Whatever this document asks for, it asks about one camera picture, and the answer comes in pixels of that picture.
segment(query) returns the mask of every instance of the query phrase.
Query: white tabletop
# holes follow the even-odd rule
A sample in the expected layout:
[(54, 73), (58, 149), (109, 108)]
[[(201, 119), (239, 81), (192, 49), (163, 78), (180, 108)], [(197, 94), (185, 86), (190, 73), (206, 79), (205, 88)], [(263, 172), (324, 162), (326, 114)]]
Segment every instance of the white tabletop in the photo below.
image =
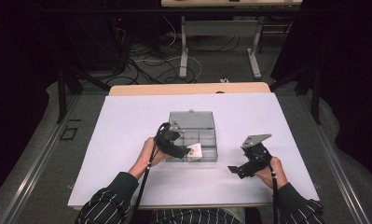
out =
[(262, 6), (296, 6), (302, 0), (162, 0), (163, 7), (262, 7)]
[[(171, 111), (213, 111), (217, 162), (162, 162), (147, 179), (141, 208), (270, 204), (272, 190), (259, 178), (239, 179), (227, 166), (247, 162), (247, 135), (271, 133), (263, 142), (282, 160), (289, 181), (307, 199), (319, 200), (274, 93), (107, 96), (68, 205), (80, 207), (128, 171), (144, 140)], [(132, 197), (135, 203), (138, 190)]]

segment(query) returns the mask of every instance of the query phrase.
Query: cable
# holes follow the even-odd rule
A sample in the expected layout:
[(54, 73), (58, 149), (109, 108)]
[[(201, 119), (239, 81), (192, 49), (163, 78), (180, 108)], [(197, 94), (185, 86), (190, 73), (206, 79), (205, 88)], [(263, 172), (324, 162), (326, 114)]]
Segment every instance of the cable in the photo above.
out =
[(262, 158), (260, 155), (257, 154), (252, 154), (253, 156), (258, 157), (261, 159), (270, 169), (270, 174), (272, 176), (272, 184), (273, 184), (273, 223), (277, 224), (278, 223), (278, 181), (277, 181), (277, 176), (276, 172), (273, 170), (272, 166), (270, 165), (270, 162)]
[[(157, 133), (156, 133), (156, 136), (159, 134), (159, 131), (162, 129), (163, 125), (164, 124), (161, 124), (159, 126), (159, 128), (157, 130)], [(151, 162), (157, 156), (158, 151), (159, 151), (159, 148), (157, 148), (157, 142), (156, 142), (156, 139), (154, 139), (154, 146), (153, 146), (153, 148), (151, 150), (151, 155), (150, 155), (150, 159), (148, 161), (147, 167), (145, 167), (145, 175), (143, 177), (142, 185), (140, 186), (139, 195), (137, 197), (136, 204), (133, 207), (133, 214), (132, 214), (132, 217), (130, 219), (130, 224), (133, 224), (132, 223), (133, 222), (133, 218), (135, 217), (135, 215), (137, 213), (137, 210), (139, 209), (139, 204), (140, 204), (140, 201), (142, 200), (143, 191), (145, 190), (145, 182), (147, 181), (148, 174), (150, 173), (150, 168), (152, 167)]]

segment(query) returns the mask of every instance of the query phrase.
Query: clear plastic box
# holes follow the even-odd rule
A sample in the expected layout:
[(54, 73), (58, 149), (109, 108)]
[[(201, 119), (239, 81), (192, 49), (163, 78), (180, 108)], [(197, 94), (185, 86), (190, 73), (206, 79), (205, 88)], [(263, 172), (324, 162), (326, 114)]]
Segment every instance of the clear plastic box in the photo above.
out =
[(200, 159), (190, 158), (185, 155), (182, 159), (171, 158), (166, 161), (181, 162), (216, 162), (217, 143), (213, 112), (211, 111), (173, 111), (170, 113), (169, 122), (177, 121), (184, 130), (180, 137), (173, 143), (179, 147), (189, 147), (200, 143), (202, 157)]

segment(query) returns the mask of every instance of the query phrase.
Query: desk leg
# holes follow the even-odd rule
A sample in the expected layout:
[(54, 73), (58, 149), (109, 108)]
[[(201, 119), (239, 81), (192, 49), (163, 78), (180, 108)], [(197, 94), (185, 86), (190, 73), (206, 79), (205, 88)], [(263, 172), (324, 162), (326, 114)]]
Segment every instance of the desk leg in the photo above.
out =
[(261, 72), (258, 67), (258, 62), (255, 57), (255, 52), (257, 51), (258, 48), (258, 40), (261, 36), (261, 30), (262, 30), (262, 25), (264, 23), (264, 17), (259, 17), (257, 26), (255, 27), (255, 34), (254, 34), (254, 39), (253, 39), (253, 46), (251, 49), (247, 49), (247, 54), (249, 56), (250, 60), (250, 65), (252, 66), (252, 71), (255, 79), (261, 79)]
[(182, 59), (180, 61), (180, 78), (186, 78), (188, 48), (186, 47), (186, 18), (182, 16)]

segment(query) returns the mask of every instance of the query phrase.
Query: person's left hand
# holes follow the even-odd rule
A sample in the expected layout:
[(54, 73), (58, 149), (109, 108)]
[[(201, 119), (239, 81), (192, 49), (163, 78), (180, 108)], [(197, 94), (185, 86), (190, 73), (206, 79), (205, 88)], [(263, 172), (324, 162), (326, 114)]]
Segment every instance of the person's left hand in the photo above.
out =
[[(139, 179), (142, 176), (142, 174), (145, 172), (145, 168), (147, 167), (148, 161), (150, 160), (153, 147), (154, 147), (154, 138), (153, 137), (147, 138), (139, 154), (139, 157), (137, 158), (135, 164), (130, 168), (128, 173), (135, 176), (137, 179)], [(165, 154), (161, 150), (159, 150), (157, 146), (155, 149), (155, 153), (156, 152), (157, 154), (155, 155), (154, 160), (151, 162), (152, 166), (155, 166), (160, 161), (164, 159), (169, 159), (171, 157), (170, 155)]]

